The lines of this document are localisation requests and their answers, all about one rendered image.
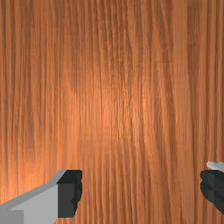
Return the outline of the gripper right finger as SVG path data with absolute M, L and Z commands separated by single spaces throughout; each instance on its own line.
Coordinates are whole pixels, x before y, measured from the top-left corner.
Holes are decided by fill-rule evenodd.
M 203 196 L 224 215 L 224 162 L 208 161 L 207 170 L 200 172 Z

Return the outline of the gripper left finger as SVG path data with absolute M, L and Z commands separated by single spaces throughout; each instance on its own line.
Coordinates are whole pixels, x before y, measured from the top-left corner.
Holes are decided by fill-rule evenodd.
M 54 224 L 73 218 L 82 195 L 82 171 L 60 170 L 48 183 L 0 205 L 0 224 Z

